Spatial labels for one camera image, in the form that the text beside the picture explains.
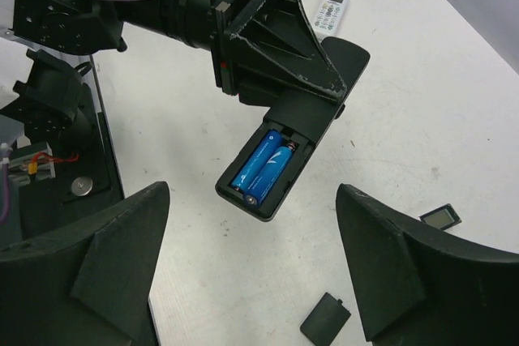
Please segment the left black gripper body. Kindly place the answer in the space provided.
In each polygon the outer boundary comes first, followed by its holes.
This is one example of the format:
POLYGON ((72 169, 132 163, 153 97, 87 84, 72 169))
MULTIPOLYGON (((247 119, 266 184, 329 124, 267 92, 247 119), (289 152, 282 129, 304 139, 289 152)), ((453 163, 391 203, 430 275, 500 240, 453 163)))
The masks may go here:
POLYGON ((162 0, 164 33, 212 56, 226 95, 278 97, 292 87, 281 21, 292 0, 162 0))

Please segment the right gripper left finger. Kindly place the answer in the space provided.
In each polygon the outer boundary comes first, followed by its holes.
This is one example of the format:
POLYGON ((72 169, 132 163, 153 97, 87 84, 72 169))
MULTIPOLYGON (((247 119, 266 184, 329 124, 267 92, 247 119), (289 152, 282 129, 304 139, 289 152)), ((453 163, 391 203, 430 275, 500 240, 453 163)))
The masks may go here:
POLYGON ((169 214, 155 182, 1 252, 4 345, 156 345, 148 303, 169 214))

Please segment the black battery cover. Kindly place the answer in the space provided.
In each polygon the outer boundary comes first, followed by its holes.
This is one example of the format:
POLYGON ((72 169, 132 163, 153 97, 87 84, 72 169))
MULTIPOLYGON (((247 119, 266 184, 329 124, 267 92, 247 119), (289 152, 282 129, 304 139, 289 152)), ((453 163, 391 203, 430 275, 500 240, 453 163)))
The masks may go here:
POLYGON ((326 292, 302 322, 299 330, 315 346, 330 346, 350 319, 341 299, 326 292))

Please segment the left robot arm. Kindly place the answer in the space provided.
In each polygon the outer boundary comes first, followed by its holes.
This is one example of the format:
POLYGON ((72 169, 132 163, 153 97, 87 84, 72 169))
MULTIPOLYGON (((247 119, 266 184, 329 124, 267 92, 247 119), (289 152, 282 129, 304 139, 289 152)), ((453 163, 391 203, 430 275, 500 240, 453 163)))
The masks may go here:
POLYGON ((216 85, 245 105, 309 97, 339 113, 357 80, 346 45, 317 37, 302 0, 14 0, 11 31, 40 50, 29 54, 32 73, 3 114, 33 141, 67 155, 89 150, 97 129, 84 108, 83 77, 91 67, 50 51, 123 52, 125 24, 207 50, 216 85))

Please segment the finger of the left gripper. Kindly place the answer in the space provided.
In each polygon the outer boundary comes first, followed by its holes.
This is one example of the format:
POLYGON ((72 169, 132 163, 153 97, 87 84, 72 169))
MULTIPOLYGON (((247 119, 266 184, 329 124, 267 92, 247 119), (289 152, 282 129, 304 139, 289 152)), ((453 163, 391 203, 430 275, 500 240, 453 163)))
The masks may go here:
POLYGON ((346 84, 309 24, 302 0, 223 0, 223 91, 251 81, 339 102, 346 84))

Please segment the black remote control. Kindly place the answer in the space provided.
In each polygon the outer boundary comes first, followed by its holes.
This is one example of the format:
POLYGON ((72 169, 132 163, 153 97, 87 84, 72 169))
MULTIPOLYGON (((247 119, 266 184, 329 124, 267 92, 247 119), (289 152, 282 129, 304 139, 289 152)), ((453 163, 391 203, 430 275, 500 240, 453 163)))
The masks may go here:
POLYGON ((341 116, 346 97, 371 57, 364 48, 337 37, 325 38, 321 45, 346 84, 345 97, 334 103, 302 91, 283 92, 215 185, 219 196, 258 220, 268 222, 276 215, 332 121, 341 116), (269 130, 281 132, 298 147, 266 199, 254 207, 247 205, 242 194, 231 189, 230 184, 269 130))

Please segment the blue AAA battery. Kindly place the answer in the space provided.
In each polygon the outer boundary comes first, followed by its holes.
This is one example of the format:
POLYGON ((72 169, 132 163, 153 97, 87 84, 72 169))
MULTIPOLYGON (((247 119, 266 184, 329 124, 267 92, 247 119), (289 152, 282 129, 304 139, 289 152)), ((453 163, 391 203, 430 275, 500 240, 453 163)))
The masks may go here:
POLYGON ((271 155, 281 145, 281 141, 281 133, 276 130, 270 130, 237 173, 230 183, 230 187, 238 191, 245 191, 267 163, 271 155))
POLYGON ((264 167, 245 191, 244 200, 247 205, 258 207, 266 199, 297 148, 297 143, 289 141, 280 146, 268 158, 264 167))

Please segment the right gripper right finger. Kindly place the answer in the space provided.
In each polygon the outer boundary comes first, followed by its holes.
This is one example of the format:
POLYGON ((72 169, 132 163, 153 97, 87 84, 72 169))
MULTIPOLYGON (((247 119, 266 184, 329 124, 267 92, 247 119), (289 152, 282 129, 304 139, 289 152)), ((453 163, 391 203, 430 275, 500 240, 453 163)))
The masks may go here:
POLYGON ((352 185, 339 186, 336 211, 368 342, 517 344, 517 254, 431 227, 352 185))

